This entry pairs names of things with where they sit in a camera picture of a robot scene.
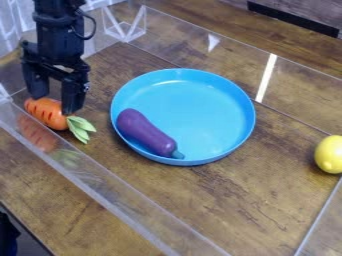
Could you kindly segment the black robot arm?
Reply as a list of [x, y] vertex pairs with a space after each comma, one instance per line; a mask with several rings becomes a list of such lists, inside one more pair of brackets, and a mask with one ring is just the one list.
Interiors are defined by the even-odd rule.
[[36, 22], [38, 42], [24, 40], [21, 70], [27, 90], [33, 99], [50, 94], [50, 79], [62, 82], [62, 113], [75, 113], [83, 108], [90, 89], [90, 65], [83, 61], [84, 41], [96, 30], [84, 35], [84, 18], [92, 23], [80, 6], [86, 0], [33, 0], [32, 14]]

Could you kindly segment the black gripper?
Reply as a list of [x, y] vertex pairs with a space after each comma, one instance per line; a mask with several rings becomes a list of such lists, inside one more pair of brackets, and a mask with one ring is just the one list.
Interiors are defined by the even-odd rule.
[[82, 11], [35, 11], [38, 42], [21, 42], [21, 69], [27, 90], [33, 99], [50, 93], [50, 79], [62, 82], [62, 112], [75, 113], [83, 108], [90, 90], [90, 66], [82, 60], [84, 18]]

